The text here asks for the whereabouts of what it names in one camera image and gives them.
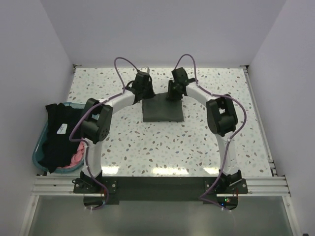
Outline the dark grey t shirt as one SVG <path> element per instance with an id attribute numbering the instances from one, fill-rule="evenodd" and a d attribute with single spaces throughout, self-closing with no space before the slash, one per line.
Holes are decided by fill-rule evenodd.
<path id="1" fill-rule="evenodd" d="M 156 94 L 142 100 L 143 122 L 183 122 L 181 100 L 168 100 L 167 93 Z"/>

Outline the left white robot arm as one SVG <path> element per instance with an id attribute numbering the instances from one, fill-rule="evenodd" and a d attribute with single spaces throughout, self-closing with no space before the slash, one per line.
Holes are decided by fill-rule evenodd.
<path id="1" fill-rule="evenodd" d="M 126 88 L 102 101 L 87 100 L 82 119 L 79 121 L 81 137 L 86 143 L 84 167 L 81 176 L 87 176 L 85 188 L 91 193 L 102 187 L 101 150 L 102 142 L 110 132 L 112 116 L 121 109 L 132 106 L 143 99 L 153 98 L 152 78 L 149 72 L 138 71 L 135 79 Z"/>

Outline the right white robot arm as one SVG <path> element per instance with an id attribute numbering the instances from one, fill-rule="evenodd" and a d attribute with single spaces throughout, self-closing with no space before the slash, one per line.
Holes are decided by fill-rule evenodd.
<path id="1" fill-rule="evenodd" d="M 168 100 L 181 100 L 188 96 L 205 106 L 208 128 L 215 135 L 220 152 L 219 187 L 222 192 L 231 193 L 242 178 L 231 138 L 238 123 L 233 101 L 229 95 L 215 95 L 202 88 L 195 78 L 188 77 L 182 67 L 172 70 L 172 76 L 168 82 Z"/>

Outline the pink t shirt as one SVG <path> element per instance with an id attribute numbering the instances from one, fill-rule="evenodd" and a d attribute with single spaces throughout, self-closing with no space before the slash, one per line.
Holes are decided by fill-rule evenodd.
<path id="1" fill-rule="evenodd" d="M 80 142 L 77 148 L 77 152 L 71 158 L 70 164 L 64 167 L 58 167 L 58 169 L 70 169 L 70 168 L 76 167 L 83 160 L 84 152 L 85 152 L 85 144 L 84 142 Z"/>

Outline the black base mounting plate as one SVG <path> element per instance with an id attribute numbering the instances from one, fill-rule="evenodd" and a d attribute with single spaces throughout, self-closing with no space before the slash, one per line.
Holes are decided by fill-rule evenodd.
<path id="1" fill-rule="evenodd" d="M 118 205 L 122 201 L 217 203 L 235 209 L 238 197 L 247 194 L 246 180 L 226 186 L 215 177 L 101 177 L 96 183 L 87 176 L 76 178 L 73 192 L 84 196 L 86 207 Z"/>

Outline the aluminium rail frame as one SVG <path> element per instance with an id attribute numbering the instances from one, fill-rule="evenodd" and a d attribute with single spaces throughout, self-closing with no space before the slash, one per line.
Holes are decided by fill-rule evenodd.
<path id="1" fill-rule="evenodd" d="M 243 177 L 236 183 L 231 184 L 221 190 L 212 189 L 209 192 L 207 203 L 211 203 L 215 198 L 240 198 L 248 197 L 280 197 L 284 204 L 284 212 L 288 218 L 289 226 L 293 235 L 300 236 L 302 231 L 297 221 L 297 217 L 291 201 L 291 192 L 285 176 L 277 174 L 274 161 L 267 158 L 262 162 L 263 167 L 254 167 L 258 165 L 257 161 L 242 162 L 241 173 Z M 32 188 L 30 202 L 25 214 L 21 236 L 28 236 L 31 231 L 31 225 L 34 220 L 35 211 L 38 207 L 39 198 L 41 196 L 72 196 L 80 195 L 85 198 L 96 198 L 98 194 L 96 190 L 91 190 L 91 183 L 79 177 L 82 167 L 78 166 L 74 169 L 56 170 L 50 174 L 44 171 L 43 174 L 37 175 Z M 203 194 L 211 187 L 212 182 L 216 180 L 219 173 L 217 167 L 204 167 L 206 176 L 197 177 L 190 176 L 189 172 L 184 169 L 170 167 L 150 167 L 146 166 L 145 172 L 149 172 L 150 176 L 142 174 L 138 177 L 119 176 L 119 168 L 116 166 L 103 166 L 103 179 L 105 185 L 109 189 L 111 203 L 118 202 L 118 194 L 122 193 L 128 199 L 135 194 L 137 200 L 196 200 L 196 197 L 189 195 L 181 197 L 186 189 L 190 193 L 198 192 Z"/>

